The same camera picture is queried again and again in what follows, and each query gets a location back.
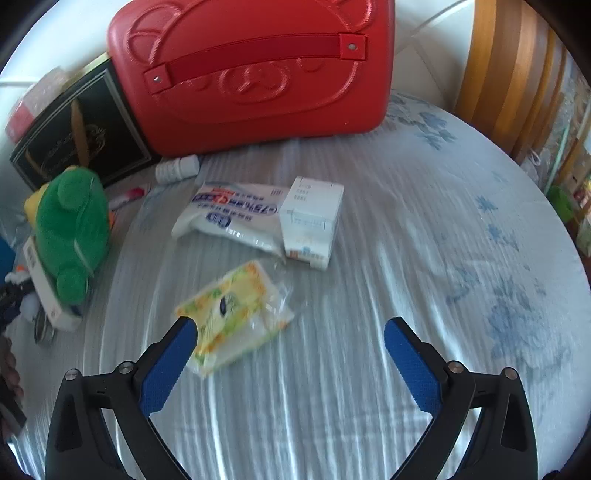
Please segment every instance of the tablecloth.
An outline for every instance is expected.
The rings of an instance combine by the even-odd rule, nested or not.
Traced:
[[[28,415],[15,447],[28,472],[43,477],[53,403],[68,369],[98,374],[137,359],[171,326],[179,302],[264,256],[201,233],[171,238],[196,186],[289,186],[296,176],[345,186],[329,269],[289,261],[299,292],[292,324],[206,380],[185,370],[152,416],[187,472],[220,480],[390,478],[430,421],[384,348],[384,324],[394,316],[471,371],[515,367],[540,477],[563,465],[591,409],[591,295],[575,247],[498,147],[453,115],[393,92],[387,118],[368,134],[208,155],[196,181],[154,189],[118,213],[80,329],[60,332],[44,349],[33,344],[30,325],[11,326]],[[114,417],[107,421],[129,474],[142,478]],[[445,478],[475,421],[472,412]]]

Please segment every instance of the yellow tissue packet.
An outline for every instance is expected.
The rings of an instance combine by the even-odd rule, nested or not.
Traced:
[[[175,314],[197,325],[197,346],[190,365],[203,377],[259,347],[294,317],[285,295],[258,261],[209,284],[178,306]]]

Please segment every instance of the stuffed animal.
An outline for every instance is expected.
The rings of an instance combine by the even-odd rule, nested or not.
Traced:
[[[27,199],[25,213],[57,297],[69,305],[81,303],[108,250],[109,208],[99,177],[70,167]]]

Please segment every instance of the metal bolt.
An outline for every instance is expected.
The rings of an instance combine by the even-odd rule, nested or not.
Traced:
[[[135,364],[133,362],[123,362],[119,366],[119,373],[120,374],[128,374],[134,369]]]
[[[461,374],[464,371],[464,366],[460,362],[449,362],[447,366],[453,374]]]
[[[519,377],[519,375],[517,375],[517,372],[515,371],[515,369],[513,369],[511,367],[505,368],[505,376],[509,380],[517,380],[517,378]]]
[[[72,368],[72,370],[68,370],[64,376],[64,378],[68,381],[74,380],[78,376],[78,370]]]

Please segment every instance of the round table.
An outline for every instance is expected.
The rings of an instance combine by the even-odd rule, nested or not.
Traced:
[[[275,339],[211,377],[181,375],[152,420],[187,472],[206,479],[386,479],[430,421],[383,344],[403,317],[444,359],[524,382],[540,477],[576,447],[591,406],[591,296],[564,226],[520,168],[449,113],[392,93],[365,135],[288,140],[206,157],[204,180],[289,186],[296,176],[345,186],[326,272],[289,261],[299,301]],[[139,183],[141,175],[128,179]],[[85,319],[50,348],[32,327],[9,331],[28,423],[20,461],[43,477],[64,373],[112,371],[172,325],[181,301],[263,257],[227,239],[171,228],[193,181],[155,189],[117,216]],[[472,412],[444,473],[463,455]],[[128,473],[142,478],[107,416]]]

